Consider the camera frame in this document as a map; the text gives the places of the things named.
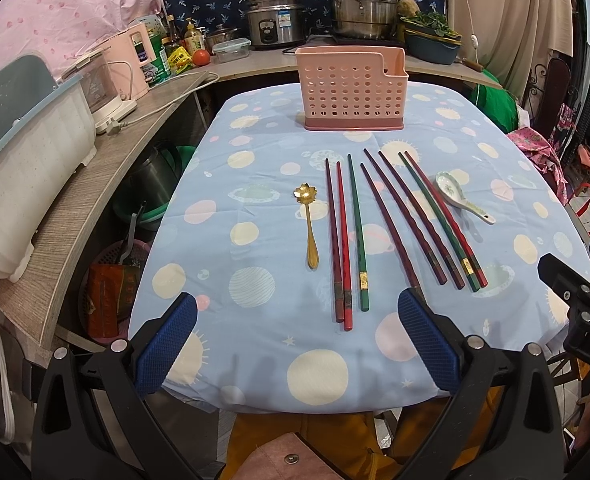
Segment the dark maroon chopstick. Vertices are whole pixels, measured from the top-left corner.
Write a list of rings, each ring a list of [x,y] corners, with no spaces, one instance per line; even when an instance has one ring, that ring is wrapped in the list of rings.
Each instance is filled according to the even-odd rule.
[[[386,155],[382,151],[378,151],[378,154],[380,155],[380,158],[382,159],[384,164],[390,170],[391,174],[394,176],[394,178],[397,180],[397,182],[401,186],[403,192],[406,193],[406,197],[410,201],[410,204],[413,206],[415,212],[418,215],[418,218],[420,218],[421,222],[423,222],[424,227],[427,230],[427,233],[432,238],[432,241],[434,242],[434,244],[439,252],[439,255],[441,256],[441,259],[444,260],[444,264],[446,265],[451,277],[453,278],[455,287],[457,289],[462,289],[465,286],[464,278],[462,278],[460,271],[456,267],[454,260],[450,255],[450,252],[448,252],[446,245],[444,244],[440,235],[436,231],[434,225],[432,224],[432,222],[428,218],[428,215],[424,211],[424,208],[422,207],[421,203],[417,200],[417,198],[415,197],[413,192],[406,185],[406,182],[403,181],[402,177],[398,173],[398,170],[388,160]]]
[[[414,292],[416,292],[417,296],[419,296],[421,299],[423,299],[424,295],[423,295],[423,289],[421,288],[421,283],[415,274],[412,261],[409,257],[408,252],[406,251],[406,246],[403,245],[400,234],[395,226],[394,220],[392,220],[391,215],[385,205],[383,197],[380,196],[380,192],[378,192],[378,189],[375,186],[374,180],[372,179],[372,177],[368,173],[368,170],[366,169],[365,164],[363,162],[360,163],[360,168],[361,168],[362,174],[365,177],[366,182],[368,182],[368,186],[370,187],[370,189],[373,193],[374,200],[376,201],[377,207],[383,216],[383,219],[384,219],[385,224],[387,226],[390,238],[392,240],[392,244],[394,244],[394,246],[395,246],[395,250],[400,258],[403,271],[406,274],[406,280],[408,281],[410,287],[414,290]]]
[[[397,204],[398,208],[400,209],[400,212],[402,213],[403,218],[406,219],[406,223],[409,225],[409,228],[410,228],[411,232],[413,233],[414,237],[416,238],[417,243],[420,244],[420,247],[422,248],[424,256],[426,257],[430,267],[432,268],[432,270],[434,271],[434,273],[436,275],[436,279],[437,279],[438,283],[440,285],[446,284],[448,281],[446,274],[444,273],[444,270],[442,270],[442,267],[440,266],[440,263],[439,263],[437,257],[435,256],[434,252],[432,251],[432,248],[428,244],[428,241],[424,237],[424,234],[422,233],[421,229],[418,227],[416,221],[412,217],[412,214],[410,213],[409,208],[406,206],[405,203],[403,203],[403,200],[402,200],[401,196],[399,195],[399,193],[397,192],[397,190],[395,189],[394,185],[390,182],[390,180],[388,179],[388,177],[384,173],[384,170],[382,168],[380,168],[380,165],[375,161],[375,159],[371,155],[371,153],[366,148],[363,151],[364,151],[366,158],[371,162],[371,164],[373,165],[376,172],[382,178],[384,185],[386,185],[386,188],[388,188],[388,191],[391,194],[392,198],[394,199],[395,203]]]
[[[328,214],[331,223],[331,244],[332,244],[332,263],[333,263],[333,287],[334,287],[334,305],[335,318],[337,323],[344,322],[344,291],[342,290],[342,264],[340,263],[340,252],[337,235],[336,212],[334,203],[333,183],[331,176],[330,161],[324,159],[325,177],[328,195]]]

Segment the red chopstick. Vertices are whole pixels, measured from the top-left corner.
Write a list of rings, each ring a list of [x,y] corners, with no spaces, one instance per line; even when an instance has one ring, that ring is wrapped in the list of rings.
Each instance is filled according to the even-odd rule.
[[[419,177],[422,180],[422,182],[425,185],[425,188],[429,190],[429,193],[434,199],[434,202],[439,206],[442,214],[444,215],[444,218],[446,218],[446,221],[448,222],[451,231],[453,232],[454,236],[456,237],[456,239],[462,247],[462,251],[464,252],[465,259],[468,263],[468,268],[477,278],[479,287],[487,287],[488,280],[486,278],[486,274],[481,269],[481,266],[473,252],[473,249],[470,247],[470,244],[468,244],[468,241],[466,240],[466,237],[460,229],[458,222],[454,220],[454,217],[452,216],[452,213],[450,212],[448,206],[444,202],[444,199],[439,194],[437,185],[433,184],[429,177],[426,176],[424,171],[421,170],[421,167],[418,166],[418,163],[415,161],[415,159],[408,151],[405,151],[403,153],[403,156],[404,159],[408,162],[406,166],[408,166],[409,168],[413,168],[413,171],[417,174],[417,177]]]
[[[342,244],[342,290],[344,291],[344,330],[346,332],[350,332],[350,330],[353,329],[350,247],[346,215],[344,180],[342,180],[341,162],[336,162],[336,172],[339,200],[340,244]]]

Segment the green chopstick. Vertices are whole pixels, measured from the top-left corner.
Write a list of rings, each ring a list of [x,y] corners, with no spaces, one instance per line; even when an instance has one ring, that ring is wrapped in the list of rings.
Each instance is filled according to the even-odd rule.
[[[465,277],[468,279],[470,283],[470,287],[473,289],[474,292],[478,292],[480,289],[480,283],[478,281],[477,275],[475,274],[472,265],[470,264],[470,260],[468,260],[464,247],[462,246],[460,240],[455,234],[455,230],[452,228],[451,223],[447,219],[447,216],[444,214],[444,208],[442,208],[436,199],[436,195],[432,192],[432,188],[427,182],[427,179],[424,178],[421,173],[415,168],[414,161],[410,157],[408,152],[402,154],[401,152],[398,153],[399,158],[406,166],[406,169],[409,170],[409,173],[417,183],[417,185],[422,190],[426,200],[428,201],[429,205],[432,207],[432,210],[436,214],[436,217],[441,224],[442,229],[444,230],[444,234],[448,238],[456,258],[458,258],[460,266],[462,266],[462,270],[464,271]]]
[[[370,310],[370,297],[368,296],[368,267],[366,266],[366,253],[363,238],[359,192],[357,187],[357,178],[356,172],[354,171],[352,156],[348,155],[347,159],[349,168],[350,188],[352,195],[354,229],[356,230],[356,242],[358,250],[360,309],[362,312],[368,312]]]

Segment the white ceramic soup spoon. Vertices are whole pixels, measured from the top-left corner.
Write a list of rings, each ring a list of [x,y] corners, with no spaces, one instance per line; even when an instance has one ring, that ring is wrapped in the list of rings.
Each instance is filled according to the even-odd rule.
[[[442,197],[452,206],[466,210],[474,214],[476,217],[493,226],[496,219],[487,211],[481,209],[472,203],[464,194],[459,181],[445,171],[440,171],[435,176],[435,184],[442,195]]]

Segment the gold flower spoon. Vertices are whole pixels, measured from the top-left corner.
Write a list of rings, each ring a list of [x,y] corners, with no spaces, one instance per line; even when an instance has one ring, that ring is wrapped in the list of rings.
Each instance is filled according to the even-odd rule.
[[[316,200],[316,188],[308,183],[303,183],[294,189],[293,192],[296,200],[304,207],[307,221],[307,264],[311,270],[316,270],[319,265],[319,252],[316,247],[312,228],[311,205]]]

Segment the blue planet-print tablecloth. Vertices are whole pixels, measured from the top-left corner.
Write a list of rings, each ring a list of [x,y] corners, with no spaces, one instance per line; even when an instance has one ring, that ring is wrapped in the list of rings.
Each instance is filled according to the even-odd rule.
[[[540,281],[590,258],[536,167],[464,96],[410,84],[394,131],[310,131],[298,84],[217,112],[150,250],[130,326],[187,292],[197,322],[164,381],[234,412],[402,408],[439,392],[397,314],[427,303],[494,348],[550,346],[567,309]]]

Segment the green plastic bag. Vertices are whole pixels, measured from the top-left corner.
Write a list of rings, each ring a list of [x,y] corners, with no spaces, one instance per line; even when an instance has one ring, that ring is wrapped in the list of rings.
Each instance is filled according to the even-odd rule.
[[[476,84],[468,98],[504,133],[518,128],[517,104],[510,92]]]

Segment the white dish drainer box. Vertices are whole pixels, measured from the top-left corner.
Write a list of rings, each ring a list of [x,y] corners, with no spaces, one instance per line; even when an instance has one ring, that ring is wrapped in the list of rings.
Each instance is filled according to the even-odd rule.
[[[33,54],[0,70],[0,280],[24,274],[34,232],[95,153],[95,122],[80,77],[59,84]]]

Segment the pink perforated utensil basket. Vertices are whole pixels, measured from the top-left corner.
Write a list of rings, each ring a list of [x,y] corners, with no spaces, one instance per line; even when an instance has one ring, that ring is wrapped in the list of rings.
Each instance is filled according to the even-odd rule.
[[[403,128],[409,82],[405,50],[377,46],[300,47],[295,56],[307,129]]]

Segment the white blender jug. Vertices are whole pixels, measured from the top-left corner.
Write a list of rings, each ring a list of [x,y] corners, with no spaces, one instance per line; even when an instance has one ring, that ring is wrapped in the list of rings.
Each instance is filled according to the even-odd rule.
[[[123,98],[112,81],[109,62],[102,50],[83,55],[63,72],[60,80],[68,81],[73,76],[80,77],[98,136],[108,131],[111,122],[120,122],[135,111],[135,100]]]

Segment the red tomato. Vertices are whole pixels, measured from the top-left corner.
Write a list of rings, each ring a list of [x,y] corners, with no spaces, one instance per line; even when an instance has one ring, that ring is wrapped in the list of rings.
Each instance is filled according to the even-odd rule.
[[[211,61],[211,56],[206,49],[196,50],[191,54],[192,63],[197,67],[206,66]]]

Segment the clear food container teal lid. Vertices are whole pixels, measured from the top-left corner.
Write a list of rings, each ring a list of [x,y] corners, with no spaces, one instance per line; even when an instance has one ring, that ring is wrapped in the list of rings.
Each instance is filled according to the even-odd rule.
[[[247,58],[252,42],[247,38],[235,38],[219,42],[212,47],[212,55],[217,63],[227,63]]]

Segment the steel rice cooker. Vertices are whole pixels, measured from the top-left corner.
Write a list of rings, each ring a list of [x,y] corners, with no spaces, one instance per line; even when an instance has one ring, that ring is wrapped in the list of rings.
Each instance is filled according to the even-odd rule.
[[[289,47],[306,39],[300,0],[247,0],[246,18],[256,49]]]

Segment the pink dotted curtain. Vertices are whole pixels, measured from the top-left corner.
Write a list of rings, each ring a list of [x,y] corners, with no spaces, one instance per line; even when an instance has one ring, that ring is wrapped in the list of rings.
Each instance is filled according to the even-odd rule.
[[[158,6],[159,0],[1,0],[0,69],[34,54],[57,78],[76,58]]]

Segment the large stacked steel steamer pot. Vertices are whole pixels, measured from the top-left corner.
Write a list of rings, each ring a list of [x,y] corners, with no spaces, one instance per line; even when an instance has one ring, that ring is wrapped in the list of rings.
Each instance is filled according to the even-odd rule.
[[[379,40],[394,27],[398,0],[332,0],[339,36]]]

